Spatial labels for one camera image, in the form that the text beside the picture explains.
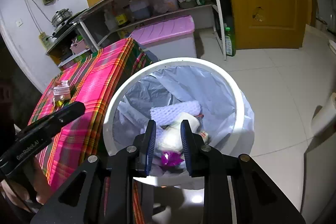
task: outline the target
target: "stainless steel pot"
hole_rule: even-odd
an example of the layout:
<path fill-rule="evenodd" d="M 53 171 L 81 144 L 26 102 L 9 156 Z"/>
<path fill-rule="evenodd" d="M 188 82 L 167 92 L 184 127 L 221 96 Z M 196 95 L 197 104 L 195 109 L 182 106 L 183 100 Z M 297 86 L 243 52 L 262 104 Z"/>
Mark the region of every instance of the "stainless steel pot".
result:
<path fill-rule="evenodd" d="M 56 14 L 53 16 L 51 20 L 51 23 L 54 27 L 57 27 L 63 21 L 70 18 L 71 15 L 72 15 L 72 12 L 69 11 L 69 9 L 62 9 L 62 10 L 56 11 Z"/>

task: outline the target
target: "cooking oil bottle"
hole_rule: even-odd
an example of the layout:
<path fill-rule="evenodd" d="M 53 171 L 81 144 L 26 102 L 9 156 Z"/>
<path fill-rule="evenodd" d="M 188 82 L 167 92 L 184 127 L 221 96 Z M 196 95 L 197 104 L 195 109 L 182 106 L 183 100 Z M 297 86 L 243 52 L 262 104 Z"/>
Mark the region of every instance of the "cooking oil bottle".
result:
<path fill-rule="evenodd" d="M 236 54 L 235 35 L 231 33 L 230 27 L 225 28 L 225 49 L 226 49 L 226 55 L 235 56 Z"/>

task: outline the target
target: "white trash can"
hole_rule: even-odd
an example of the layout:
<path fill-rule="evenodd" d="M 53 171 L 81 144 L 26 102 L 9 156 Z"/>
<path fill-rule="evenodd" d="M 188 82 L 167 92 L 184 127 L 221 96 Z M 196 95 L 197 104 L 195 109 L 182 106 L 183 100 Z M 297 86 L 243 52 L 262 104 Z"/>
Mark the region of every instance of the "white trash can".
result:
<path fill-rule="evenodd" d="M 135 136 L 147 125 L 151 107 L 192 100 L 201 105 L 209 145 L 226 155 L 250 153 L 254 113 L 233 78 L 205 60 L 172 58 L 138 71 L 113 95 L 103 125 L 109 155 L 132 145 Z M 176 174 L 160 173 L 159 169 L 153 164 L 150 176 L 135 179 L 155 186 L 191 185 L 197 179 L 191 178 L 186 170 Z"/>

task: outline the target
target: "garbage bag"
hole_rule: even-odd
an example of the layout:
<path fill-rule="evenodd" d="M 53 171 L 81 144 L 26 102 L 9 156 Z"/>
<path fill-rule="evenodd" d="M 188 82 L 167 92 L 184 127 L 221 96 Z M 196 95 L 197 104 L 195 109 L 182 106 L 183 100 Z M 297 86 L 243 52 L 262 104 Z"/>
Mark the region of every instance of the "garbage bag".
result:
<path fill-rule="evenodd" d="M 230 155 L 250 153 L 254 142 L 254 113 L 242 94 L 245 108 L 243 130 Z M 171 66 L 143 77 L 120 101 L 114 113 L 112 134 L 118 150 L 131 145 L 136 135 L 143 132 L 151 118 L 152 107 L 163 107 L 197 100 L 201 105 L 202 130 L 209 135 L 209 145 L 221 150 L 226 136 L 232 134 L 236 120 L 236 104 L 231 87 L 217 75 L 192 66 Z M 151 175 L 167 173 L 155 166 Z"/>

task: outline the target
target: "hand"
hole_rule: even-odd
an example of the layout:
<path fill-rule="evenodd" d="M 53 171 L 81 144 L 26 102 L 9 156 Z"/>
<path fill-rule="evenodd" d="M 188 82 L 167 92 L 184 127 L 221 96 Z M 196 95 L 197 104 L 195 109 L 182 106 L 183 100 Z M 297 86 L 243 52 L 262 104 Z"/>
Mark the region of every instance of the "hand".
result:
<path fill-rule="evenodd" d="M 33 182 L 33 187 L 35 191 L 37 192 L 36 201 L 41 204 L 45 204 L 46 201 L 50 198 L 50 196 L 53 194 L 51 187 L 48 184 L 46 176 L 43 174 L 42 169 L 40 168 L 39 162 L 37 158 L 34 157 L 34 175 L 35 179 Z M 12 188 L 15 190 L 15 192 L 20 196 L 21 199 L 27 200 L 29 198 L 28 191 L 18 183 L 14 181 L 9 182 Z M 29 212 L 27 207 L 20 201 L 20 199 L 13 193 L 9 185 L 5 180 L 1 182 L 1 186 L 3 190 L 5 191 L 7 197 L 9 200 L 16 206 L 25 209 Z"/>

